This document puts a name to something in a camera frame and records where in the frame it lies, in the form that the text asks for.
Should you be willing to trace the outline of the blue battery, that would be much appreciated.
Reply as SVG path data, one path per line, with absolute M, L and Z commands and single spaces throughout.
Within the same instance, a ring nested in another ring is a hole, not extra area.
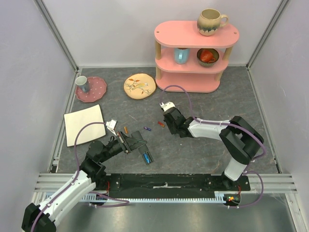
M 146 161 L 148 164 L 150 164 L 150 163 L 151 163 L 151 160 L 149 159 L 148 154 L 147 154 L 147 153 L 144 153 L 143 156 L 144 156 L 144 158 L 145 158 L 145 161 Z

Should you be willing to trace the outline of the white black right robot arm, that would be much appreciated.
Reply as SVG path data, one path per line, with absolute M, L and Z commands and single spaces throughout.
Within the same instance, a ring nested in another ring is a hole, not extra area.
M 263 137 L 240 116 L 225 121 L 209 121 L 185 118 L 174 106 L 163 106 L 162 111 L 171 134 L 178 134 L 181 138 L 204 137 L 223 142 L 231 155 L 221 178 L 222 187 L 226 190 L 233 190 L 239 184 L 239 177 L 259 149 L 266 151 Z

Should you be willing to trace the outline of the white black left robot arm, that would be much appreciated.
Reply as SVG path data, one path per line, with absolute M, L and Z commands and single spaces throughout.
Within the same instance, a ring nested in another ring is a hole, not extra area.
M 84 161 L 77 171 L 51 197 L 38 205 L 29 204 L 24 212 L 21 228 L 25 232 L 55 232 L 65 215 L 93 190 L 106 185 L 106 167 L 103 162 L 135 149 L 147 149 L 147 142 L 139 131 L 130 137 L 119 131 L 107 145 L 95 140 L 90 143 Z

